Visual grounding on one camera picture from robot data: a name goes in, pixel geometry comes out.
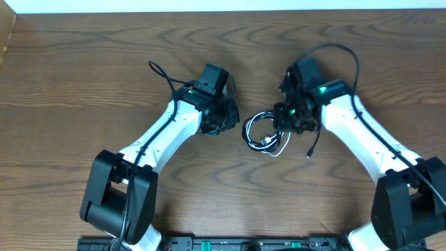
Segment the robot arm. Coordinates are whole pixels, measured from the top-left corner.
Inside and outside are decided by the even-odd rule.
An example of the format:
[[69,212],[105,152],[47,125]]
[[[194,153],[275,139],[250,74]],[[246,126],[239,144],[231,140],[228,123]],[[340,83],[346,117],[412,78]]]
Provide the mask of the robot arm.
[[[353,92],[346,83],[326,82],[315,60],[307,59],[288,68],[280,89],[286,101],[275,105],[278,131],[302,133],[325,126],[347,145],[376,184],[371,222],[348,235],[354,251],[398,250],[445,230],[443,203],[358,118],[351,102]],[[438,158],[423,160],[401,145],[376,122],[357,96],[355,106],[364,121],[412,163],[444,198],[445,164]],[[410,195],[409,187],[417,192]]]
[[[218,135],[240,121],[233,95],[225,95],[229,77],[227,71],[207,64],[200,80],[188,82],[176,91],[176,114],[175,100],[171,100],[165,113],[133,144],[117,154],[100,152],[91,168],[81,219],[112,236],[120,236],[127,195],[113,188],[112,183],[128,182],[138,152],[157,134],[137,163],[126,232],[121,236],[131,250],[155,251],[161,241],[160,233],[151,225],[158,174],[178,147],[198,130],[204,135]],[[172,116],[174,119],[166,125]]]

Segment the black cable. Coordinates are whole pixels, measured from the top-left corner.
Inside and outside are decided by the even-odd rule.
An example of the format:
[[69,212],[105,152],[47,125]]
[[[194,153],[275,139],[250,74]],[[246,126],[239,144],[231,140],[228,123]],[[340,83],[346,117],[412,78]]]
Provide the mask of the black cable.
[[316,144],[318,143],[319,136],[321,136],[321,127],[322,127],[321,124],[319,124],[317,128],[318,134],[316,136],[316,139],[314,140],[313,146],[307,152],[307,158],[310,158],[312,156],[314,147],[316,147]]
[[161,73],[163,78],[165,78],[167,80],[167,82],[169,83],[170,89],[172,90],[172,98],[174,101],[174,112],[173,114],[169,117],[169,119],[166,121],[166,123],[164,123],[153,135],[152,137],[150,137],[146,143],[144,143],[144,145],[140,148],[137,157],[134,159],[133,165],[132,165],[132,171],[130,172],[130,178],[128,181],[128,185],[127,185],[127,197],[125,198],[125,206],[124,206],[124,212],[123,212],[123,223],[121,226],[121,234],[118,237],[118,244],[116,246],[116,250],[119,250],[122,246],[124,237],[125,237],[125,233],[127,231],[127,221],[128,221],[128,211],[129,211],[129,207],[130,207],[130,195],[132,193],[132,188],[133,188],[133,182],[134,182],[134,175],[136,173],[136,169],[138,166],[138,162],[141,159],[142,155],[144,154],[144,152],[146,151],[148,145],[175,119],[175,115],[178,109],[178,100],[176,97],[176,91],[174,88],[174,85],[172,84],[172,78],[170,78],[166,72],[155,62],[149,61],[148,65],[150,66],[150,68],[155,71],[157,74],[160,75],[160,73],[154,69],[153,66],[155,66]]
[[256,114],[256,116],[247,119],[243,123],[242,138],[252,150],[262,153],[272,153],[279,148],[280,139],[284,133],[277,131],[272,137],[266,137],[262,142],[255,142],[249,137],[249,131],[251,126],[261,119],[270,119],[271,121],[274,121],[274,114],[272,112],[260,112]]
[[307,50],[306,52],[304,52],[304,54],[302,54],[299,58],[298,61],[302,60],[303,58],[305,58],[306,56],[308,56],[309,54],[311,54],[312,52],[319,50],[321,48],[324,47],[337,47],[339,49],[342,49],[346,52],[348,52],[354,59],[355,59],[355,64],[356,64],[356,73],[355,73],[355,79],[353,81],[353,88],[352,88],[352,94],[351,94],[351,105],[353,107],[353,111],[355,112],[356,117],[359,118],[359,120],[361,120],[362,124],[364,124],[364,126],[370,131],[370,133],[376,137],[376,139],[378,139],[385,147],[387,147],[387,149],[389,149],[389,151],[391,153],[393,153],[395,155],[395,157],[397,157],[398,159],[400,159],[400,161],[402,161],[405,165],[407,165],[409,168],[412,169],[413,173],[418,176],[419,179],[422,180],[422,182],[437,196],[437,198],[439,198],[439,200],[443,203],[443,206],[446,207],[446,201],[443,199],[443,197],[440,195],[440,193],[435,189],[435,187],[432,185],[432,183],[423,176],[423,174],[418,171],[418,169],[412,164],[410,163],[410,161],[408,161],[405,157],[403,157],[401,155],[400,152],[398,152],[397,150],[395,150],[392,146],[390,146],[389,143],[387,143],[385,141],[385,139],[383,139],[362,117],[362,113],[359,112],[357,110],[356,104],[355,104],[355,92],[356,92],[356,87],[357,87],[357,81],[359,79],[360,76],[360,61],[357,57],[357,54],[350,48],[348,48],[347,46],[344,45],[337,45],[337,44],[322,44],[322,45],[318,45],[315,46],[313,48],[311,48],[310,50]]
[[[160,73],[157,69],[155,69],[152,65],[151,65],[151,63],[150,63],[150,61],[148,62],[148,66],[156,73],[156,74],[158,74],[159,76],[161,76],[161,77],[163,77],[163,78],[165,78],[165,79],[167,79],[169,76],[167,76],[167,75],[163,75],[162,73]],[[180,84],[184,84],[185,86],[191,86],[192,84],[191,83],[189,83],[189,82],[185,82],[185,81],[181,81],[181,80],[178,80],[178,79],[173,79],[173,78],[171,78],[171,77],[169,77],[169,79],[170,79],[170,81],[172,81],[172,82],[176,82],[176,83],[180,83]]]

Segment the wooden table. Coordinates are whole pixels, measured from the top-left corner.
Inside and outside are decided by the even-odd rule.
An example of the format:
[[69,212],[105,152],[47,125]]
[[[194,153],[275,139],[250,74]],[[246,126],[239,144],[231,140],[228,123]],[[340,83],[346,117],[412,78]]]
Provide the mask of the wooden table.
[[[0,250],[74,250],[78,238],[104,235],[79,207],[94,157],[132,143],[167,106],[149,59],[185,80],[207,62],[225,68],[244,121],[283,100],[278,84],[300,53],[348,45],[372,115],[408,148],[445,160],[445,34],[444,10],[20,15],[0,76]],[[329,79],[351,82],[345,52],[314,56]],[[179,148],[160,176],[156,228],[299,236],[369,220],[374,185],[334,135],[323,130],[309,160],[314,133],[271,158],[251,151],[241,128]],[[445,236],[430,247],[445,249]]]

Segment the green connector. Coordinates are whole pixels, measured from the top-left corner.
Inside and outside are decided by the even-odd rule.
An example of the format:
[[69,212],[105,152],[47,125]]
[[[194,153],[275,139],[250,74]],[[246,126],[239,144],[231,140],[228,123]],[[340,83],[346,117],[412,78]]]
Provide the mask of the green connector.
[[210,251],[210,241],[201,242],[201,251]]
[[291,243],[292,248],[300,248],[300,243]]

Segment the white wall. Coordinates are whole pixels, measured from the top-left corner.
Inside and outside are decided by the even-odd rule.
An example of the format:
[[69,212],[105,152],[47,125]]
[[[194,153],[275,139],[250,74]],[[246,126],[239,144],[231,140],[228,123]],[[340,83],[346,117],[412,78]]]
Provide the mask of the white wall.
[[446,8],[446,0],[5,0],[17,13]]

